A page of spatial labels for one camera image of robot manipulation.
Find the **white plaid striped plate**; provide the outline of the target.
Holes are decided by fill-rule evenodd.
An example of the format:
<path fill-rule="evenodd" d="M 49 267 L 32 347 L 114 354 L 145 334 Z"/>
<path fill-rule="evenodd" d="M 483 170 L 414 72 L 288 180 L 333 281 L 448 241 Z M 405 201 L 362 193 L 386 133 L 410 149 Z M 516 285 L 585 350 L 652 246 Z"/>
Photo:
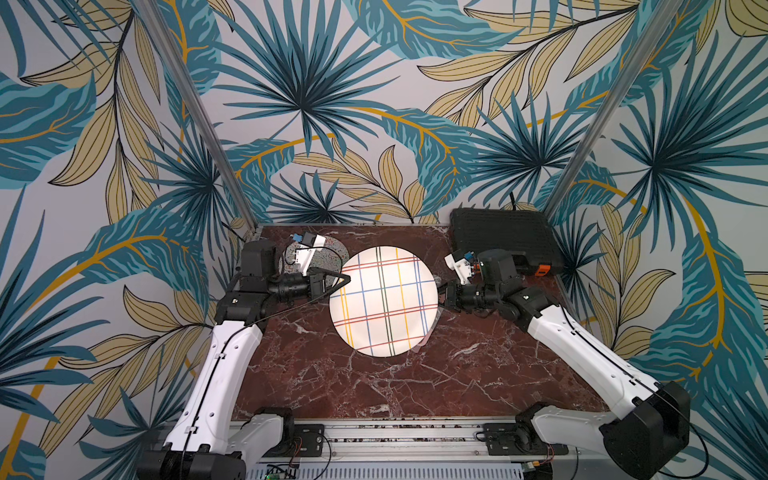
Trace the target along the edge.
<path fill-rule="evenodd" d="M 350 282 L 329 301 L 337 333 L 354 351 L 378 358 L 425 343 L 438 318 L 438 291 L 427 265 L 394 246 L 377 246 L 348 260 Z"/>

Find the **colourful squiggle pattern plate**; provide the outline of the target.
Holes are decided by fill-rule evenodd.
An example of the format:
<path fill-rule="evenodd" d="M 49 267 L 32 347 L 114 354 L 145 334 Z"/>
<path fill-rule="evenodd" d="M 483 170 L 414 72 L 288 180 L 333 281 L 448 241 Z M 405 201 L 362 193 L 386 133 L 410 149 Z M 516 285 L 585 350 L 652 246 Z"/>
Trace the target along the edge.
<path fill-rule="evenodd" d="M 281 273 L 300 273 L 294 260 L 296 243 L 293 240 L 293 235 L 291 237 L 291 243 L 286 247 L 280 257 L 279 271 Z M 314 255 L 310 268 L 321 268 L 340 272 L 342 267 L 349 260 L 350 254 L 339 240 L 331 237 L 324 237 L 326 238 L 325 246 Z"/>

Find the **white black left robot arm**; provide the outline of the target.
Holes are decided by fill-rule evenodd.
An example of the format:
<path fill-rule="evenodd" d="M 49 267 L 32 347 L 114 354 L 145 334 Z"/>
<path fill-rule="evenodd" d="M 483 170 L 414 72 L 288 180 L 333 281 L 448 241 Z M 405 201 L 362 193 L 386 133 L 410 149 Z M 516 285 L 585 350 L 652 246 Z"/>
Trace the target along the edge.
<path fill-rule="evenodd" d="M 218 301 L 210 349 L 181 415 L 158 449 L 137 463 L 140 479 L 242 479 L 265 455 L 297 447 L 290 409 L 259 410 L 236 433 L 230 431 L 246 370 L 270 319 L 329 297 L 350 282 L 339 270 L 313 265 L 326 239 L 306 232 L 294 238 L 296 271 L 278 270 L 276 244 L 268 239 L 243 246 L 240 265 Z"/>

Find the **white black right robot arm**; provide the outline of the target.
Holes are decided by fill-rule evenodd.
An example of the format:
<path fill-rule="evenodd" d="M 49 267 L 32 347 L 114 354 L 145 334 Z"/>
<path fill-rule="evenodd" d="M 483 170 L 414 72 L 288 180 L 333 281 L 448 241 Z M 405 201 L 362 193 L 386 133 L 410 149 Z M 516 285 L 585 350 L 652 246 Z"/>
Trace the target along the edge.
<path fill-rule="evenodd" d="M 609 457 L 634 479 L 651 479 L 689 444 L 689 393 L 661 383 L 598 341 L 548 292 L 525 285 L 511 252 L 488 250 L 445 262 L 457 278 L 444 306 L 488 310 L 513 322 L 564 360 L 600 396 L 607 411 L 534 406 L 517 422 L 544 443 L 565 444 Z"/>

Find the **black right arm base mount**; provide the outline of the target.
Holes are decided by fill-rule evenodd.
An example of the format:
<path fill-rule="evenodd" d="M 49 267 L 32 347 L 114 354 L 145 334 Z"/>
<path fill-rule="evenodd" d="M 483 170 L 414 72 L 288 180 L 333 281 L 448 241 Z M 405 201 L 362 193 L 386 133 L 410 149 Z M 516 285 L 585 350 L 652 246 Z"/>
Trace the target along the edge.
<path fill-rule="evenodd" d="M 544 460 L 567 455 L 563 444 L 549 444 L 541 440 L 532 427 L 518 423 L 486 423 L 475 433 L 490 456 L 533 456 Z"/>

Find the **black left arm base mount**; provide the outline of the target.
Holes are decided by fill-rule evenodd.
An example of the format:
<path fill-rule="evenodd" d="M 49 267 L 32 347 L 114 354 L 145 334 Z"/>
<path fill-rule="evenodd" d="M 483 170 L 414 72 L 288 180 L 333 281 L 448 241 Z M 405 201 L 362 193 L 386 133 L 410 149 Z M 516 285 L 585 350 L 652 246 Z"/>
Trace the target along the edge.
<path fill-rule="evenodd" d="M 320 423 L 269 427 L 257 439 L 268 449 L 263 458 L 317 458 L 324 453 L 325 426 Z"/>

